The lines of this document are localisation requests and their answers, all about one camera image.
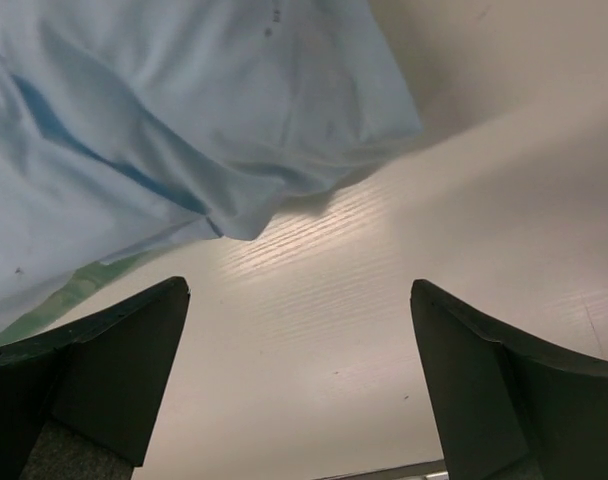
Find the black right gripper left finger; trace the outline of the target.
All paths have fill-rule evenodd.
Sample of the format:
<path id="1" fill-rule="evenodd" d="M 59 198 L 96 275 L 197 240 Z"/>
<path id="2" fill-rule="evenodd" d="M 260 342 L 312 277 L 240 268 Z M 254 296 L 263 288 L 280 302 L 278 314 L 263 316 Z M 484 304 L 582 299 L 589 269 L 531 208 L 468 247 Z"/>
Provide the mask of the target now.
<path id="1" fill-rule="evenodd" d="M 0 346 L 0 479 L 130 479 L 144 463 L 185 325 L 171 277 Z"/>

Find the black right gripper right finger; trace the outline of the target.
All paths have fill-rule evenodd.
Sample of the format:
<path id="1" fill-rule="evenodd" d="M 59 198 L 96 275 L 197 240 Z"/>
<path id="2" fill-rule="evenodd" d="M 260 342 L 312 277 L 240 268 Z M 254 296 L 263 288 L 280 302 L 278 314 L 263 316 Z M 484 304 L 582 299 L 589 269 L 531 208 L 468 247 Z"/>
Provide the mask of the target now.
<path id="1" fill-rule="evenodd" d="M 608 361 L 484 314 L 427 280 L 410 297 L 452 479 L 608 479 Z"/>

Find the light blue pillowcase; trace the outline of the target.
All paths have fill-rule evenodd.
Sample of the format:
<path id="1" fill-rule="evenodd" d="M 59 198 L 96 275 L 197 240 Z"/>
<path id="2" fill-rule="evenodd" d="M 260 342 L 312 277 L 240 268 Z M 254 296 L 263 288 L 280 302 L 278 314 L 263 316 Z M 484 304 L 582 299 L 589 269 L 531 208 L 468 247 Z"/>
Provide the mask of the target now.
<path id="1" fill-rule="evenodd" d="M 0 1 L 0 333 L 87 265 L 254 239 L 420 129 L 365 1 Z"/>

